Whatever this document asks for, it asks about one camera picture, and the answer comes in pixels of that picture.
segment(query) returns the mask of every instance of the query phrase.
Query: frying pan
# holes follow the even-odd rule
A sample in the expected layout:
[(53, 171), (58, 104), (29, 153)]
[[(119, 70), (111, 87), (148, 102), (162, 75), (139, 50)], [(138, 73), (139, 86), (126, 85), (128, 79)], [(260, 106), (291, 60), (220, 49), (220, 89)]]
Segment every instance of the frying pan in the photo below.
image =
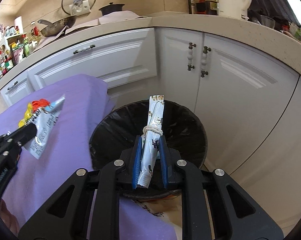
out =
[(45, 37), (55, 36), (67, 25), (69, 28), (73, 27), (76, 22), (76, 15), (66, 17), (57, 22), (51, 23), (46, 20), (38, 20), (38, 23), (45, 24), (47, 27), (41, 30), (41, 33)]

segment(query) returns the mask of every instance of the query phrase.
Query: power outlet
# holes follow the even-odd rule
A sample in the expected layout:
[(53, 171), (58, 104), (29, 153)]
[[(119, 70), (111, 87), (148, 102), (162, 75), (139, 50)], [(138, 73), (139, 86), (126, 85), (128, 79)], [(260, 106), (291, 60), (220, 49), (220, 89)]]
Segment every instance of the power outlet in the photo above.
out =
[(70, 10), (70, 15), (77, 15), (77, 16), (91, 12), (88, 0), (83, 1), (83, 3), (79, 6), (70, 4), (69, 10)]

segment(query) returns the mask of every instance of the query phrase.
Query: black pot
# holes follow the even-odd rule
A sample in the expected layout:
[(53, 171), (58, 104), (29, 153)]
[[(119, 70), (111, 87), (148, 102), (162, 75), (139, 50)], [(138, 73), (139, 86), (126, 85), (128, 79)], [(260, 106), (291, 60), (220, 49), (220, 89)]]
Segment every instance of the black pot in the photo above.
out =
[(118, 3), (118, 4), (113, 4), (112, 2), (109, 3), (109, 5), (106, 5), (99, 10), (101, 11), (101, 14), (107, 15), (112, 12), (121, 12), (123, 10), (124, 4)]

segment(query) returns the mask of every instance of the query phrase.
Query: drawer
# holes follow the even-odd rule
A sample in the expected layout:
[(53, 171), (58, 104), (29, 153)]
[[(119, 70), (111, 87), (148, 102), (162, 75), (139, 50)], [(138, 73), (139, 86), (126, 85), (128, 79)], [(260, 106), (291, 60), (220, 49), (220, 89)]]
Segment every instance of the drawer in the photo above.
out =
[(109, 88), (156, 76), (154, 29), (115, 33), (74, 45), (27, 72), (35, 90), (77, 74), (98, 77)]
[(7, 105), (11, 106), (34, 91), (28, 79), (27, 71), (24, 71), (4, 86), (0, 90), (0, 95)]

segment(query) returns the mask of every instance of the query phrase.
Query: black trash bag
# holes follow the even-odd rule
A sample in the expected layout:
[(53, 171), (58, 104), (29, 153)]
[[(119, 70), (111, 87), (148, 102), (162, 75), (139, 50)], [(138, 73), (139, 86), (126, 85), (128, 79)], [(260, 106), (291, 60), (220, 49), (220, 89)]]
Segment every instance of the black trash bag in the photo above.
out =
[[(122, 151), (132, 148), (137, 135), (143, 134), (147, 125), (149, 100), (135, 102), (111, 112), (99, 123), (90, 139), (90, 153), (94, 170), (117, 160)], [(207, 137), (198, 117), (188, 108), (165, 100), (163, 135), (167, 146), (180, 152), (181, 158), (200, 168), (207, 153)], [(149, 188), (124, 190), (131, 199), (158, 199), (176, 195), (179, 191), (164, 188), (161, 162), (156, 160)]]

